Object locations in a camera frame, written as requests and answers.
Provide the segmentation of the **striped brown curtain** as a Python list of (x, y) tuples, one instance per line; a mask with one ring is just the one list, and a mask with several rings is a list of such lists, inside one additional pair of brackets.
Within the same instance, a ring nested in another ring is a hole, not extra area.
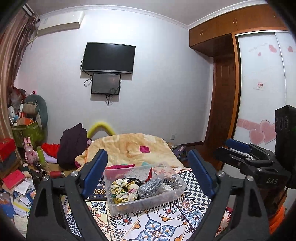
[(28, 16), (22, 9), (1, 33), (1, 138), (12, 137), (8, 98), (38, 19), (37, 13)]

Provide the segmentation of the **red cylinder bottle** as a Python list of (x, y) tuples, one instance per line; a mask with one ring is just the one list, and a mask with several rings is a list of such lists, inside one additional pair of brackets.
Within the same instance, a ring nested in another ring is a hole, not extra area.
[(63, 171), (51, 171), (49, 175), (53, 179), (65, 177), (65, 173)]

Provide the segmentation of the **red book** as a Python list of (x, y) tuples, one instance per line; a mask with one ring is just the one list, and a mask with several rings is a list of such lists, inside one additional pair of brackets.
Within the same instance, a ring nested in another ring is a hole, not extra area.
[(24, 179), (25, 175), (20, 170), (15, 170), (7, 177), (3, 178), (2, 181), (8, 189), (12, 189), (16, 185), (20, 184)]

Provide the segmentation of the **white air conditioner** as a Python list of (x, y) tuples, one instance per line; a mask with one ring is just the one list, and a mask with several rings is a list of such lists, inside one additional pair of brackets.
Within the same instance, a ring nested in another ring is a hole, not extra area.
[(80, 28), (83, 18), (84, 11), (73, 11), (46, 17), (40, 21), (37, 36), (68, 30), (77, 30)]

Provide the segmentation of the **red cushion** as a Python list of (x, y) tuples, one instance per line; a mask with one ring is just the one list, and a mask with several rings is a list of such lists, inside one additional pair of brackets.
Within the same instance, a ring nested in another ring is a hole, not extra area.
[(48, 144), (48, 143), (43, 143), (41, 145), (41, 148), (43, 149), (43, 151), (53, 157), (53, 158), (57, 158), (57, 154), (58, 154), (58, 151), (60, 149), (60, 145), (59, 144)]

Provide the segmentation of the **grey green plush toy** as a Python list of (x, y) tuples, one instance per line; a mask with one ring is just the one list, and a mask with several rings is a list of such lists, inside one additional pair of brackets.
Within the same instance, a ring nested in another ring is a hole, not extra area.
[(37, 94), (31, 94), (25, 98), (23, 112), (29, 117), (36, 118), (37, 124), (41, 129), (47, 127), (48, 112), (47, 105), (43, 97)]

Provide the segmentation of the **dark purple jacket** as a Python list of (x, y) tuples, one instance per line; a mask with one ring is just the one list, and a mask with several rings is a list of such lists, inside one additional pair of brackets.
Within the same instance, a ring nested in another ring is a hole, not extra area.
[(75, 158), (87, 148), (87, 131), (79, 123), (74, 127), (64, 130), (60, 139), (57, 152), (57, 163), (62, 169), (73, 170), (77, 168)]

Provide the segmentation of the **colourful patchwork bed sheet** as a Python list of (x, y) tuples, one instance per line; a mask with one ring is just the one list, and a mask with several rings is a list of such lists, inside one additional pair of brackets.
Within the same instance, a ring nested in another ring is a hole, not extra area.
[(108, 240), (189, 240), (202, 221), (211, 199), (200, 189), (190, 168), (176, 168), (186, 182), (179, 200), (136, 213), (112, 216), (104, 180), (100, 179), (86, 204)]

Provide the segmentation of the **yellow floral blanket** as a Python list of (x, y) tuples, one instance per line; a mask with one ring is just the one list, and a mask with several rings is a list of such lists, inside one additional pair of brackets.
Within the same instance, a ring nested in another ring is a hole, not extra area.
[(77, 170), (90, 162), (100, 149), (107, 152), (108, 167), (123, 164), (141, 166), (143, 162), (152, 165), (165, 162), (173, 168), (184, 167), (162, 138), (143, 133), (126, 133), (94, 140), (75, 158)]

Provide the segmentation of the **floral yellow scrunchie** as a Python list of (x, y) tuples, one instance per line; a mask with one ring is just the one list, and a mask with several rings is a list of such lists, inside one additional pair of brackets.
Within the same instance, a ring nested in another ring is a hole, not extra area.
[(110, 190), (114, 203), (132, 202), (138, 199), (139, 185), (131, 179), (116, 179)]

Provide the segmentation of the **red box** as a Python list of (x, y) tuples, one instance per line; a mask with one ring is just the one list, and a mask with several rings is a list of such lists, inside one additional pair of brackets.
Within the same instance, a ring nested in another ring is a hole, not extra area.
[(0, 158), (3, 163), (12, 152), (16, 149), (15, 140), (13, 138), (3, 138), (0, 140)]

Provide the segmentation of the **clear plastic storage bin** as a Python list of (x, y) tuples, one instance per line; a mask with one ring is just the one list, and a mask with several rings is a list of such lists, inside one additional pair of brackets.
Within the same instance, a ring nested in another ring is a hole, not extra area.
[(103, 175), (111, 215), (139, 212), (180, 199), (187, 187), (165, 162), (105, 169)]

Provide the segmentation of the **small black wall monitor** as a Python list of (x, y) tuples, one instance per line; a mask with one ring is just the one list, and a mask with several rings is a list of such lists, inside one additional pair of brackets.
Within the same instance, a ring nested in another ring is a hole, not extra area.
[(91, 93), (119, 95), (120, 84), (120, 74), (94, 73), (92, 77)]

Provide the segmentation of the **pink rabbit figure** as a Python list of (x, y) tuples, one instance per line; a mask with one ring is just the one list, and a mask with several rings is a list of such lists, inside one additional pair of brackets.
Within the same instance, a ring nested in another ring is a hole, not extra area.
[(33, 164), (35, 161), (38, 161), (38, 154), (33, 148), (30, 137), (24, 137), (23, 147), (25, 149), (25, 161), (27, 163)]

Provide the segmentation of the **green storage box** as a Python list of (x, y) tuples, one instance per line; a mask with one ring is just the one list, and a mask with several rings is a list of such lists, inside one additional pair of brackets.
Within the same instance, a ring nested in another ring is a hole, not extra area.
[(30, 137), (34, 147), (40, 145), (45, 140), (45, 130), (39, 127), (37, 121), (29, 125), (12, 126), (13, 137), (18, 148), (23, 147), (23, 139)]

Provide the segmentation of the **white wardrobe sliding door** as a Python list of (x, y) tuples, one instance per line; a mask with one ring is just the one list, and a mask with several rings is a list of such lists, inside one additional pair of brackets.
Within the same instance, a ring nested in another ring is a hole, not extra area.
[(287, 31), (235, 37), (241, 88), (234, 139), (274, 151), (275, 110), (295, 106), (295, 39)]

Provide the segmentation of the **green bottle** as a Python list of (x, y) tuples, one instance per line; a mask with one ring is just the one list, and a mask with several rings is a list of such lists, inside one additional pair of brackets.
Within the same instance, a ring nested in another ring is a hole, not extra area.
[(47, 163), (45, 160), (45, 156), (44, 156), (43, 150), (40, 146), (37, 147), (37, 154), (38, 154), (38, 159), (39, 159), (40, 164), (42, 166), (46, 166)]

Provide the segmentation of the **brown upper wooden cabinet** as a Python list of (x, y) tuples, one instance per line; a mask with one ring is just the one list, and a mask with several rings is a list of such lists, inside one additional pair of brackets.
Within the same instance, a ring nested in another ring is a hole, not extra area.
[(248, 6), (190, 29), (189, 46), (209, 57), (233, 54), (233, 34), (258, 30), (285, 31), (287, 26), (269, 5)]

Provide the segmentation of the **large black wall television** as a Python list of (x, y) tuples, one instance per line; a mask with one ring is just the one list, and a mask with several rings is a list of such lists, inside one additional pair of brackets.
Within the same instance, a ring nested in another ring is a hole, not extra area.
[(135, 46), (111, 43), (87, 43), (82, 60), (84, 72), (132, 74)]

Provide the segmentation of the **red velvet pouch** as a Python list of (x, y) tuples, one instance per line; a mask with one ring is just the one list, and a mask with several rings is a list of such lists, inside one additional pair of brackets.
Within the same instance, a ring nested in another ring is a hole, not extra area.
[(153, 168), (151, 167), (150, 170), (149, 170), (149, 175), (148, 175), (148, 177), (146, 179), (146, 182), (149, 181), (149, 180), (151, 180), (151, 178), (152, 178), (152, 171), (153, 171)]

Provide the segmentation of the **yellow fuzzy curved pillow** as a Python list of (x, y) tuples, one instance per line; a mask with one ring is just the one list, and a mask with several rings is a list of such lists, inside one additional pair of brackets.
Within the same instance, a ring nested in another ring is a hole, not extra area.
[(93, 138), (98, 131), (105, 131), (109, 136), (115, 135), (114, 129), (105, 121), (98, 121), (87, 131), (87, 137)]

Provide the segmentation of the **brown wooden door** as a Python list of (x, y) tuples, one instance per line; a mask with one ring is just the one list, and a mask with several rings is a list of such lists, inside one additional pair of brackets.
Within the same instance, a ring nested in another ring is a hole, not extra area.
[(215, 150), (223, 146), (231, 127), (235, 97), (235, 57), (214, 57), (214, 82), (209, 123), (204, 145)]

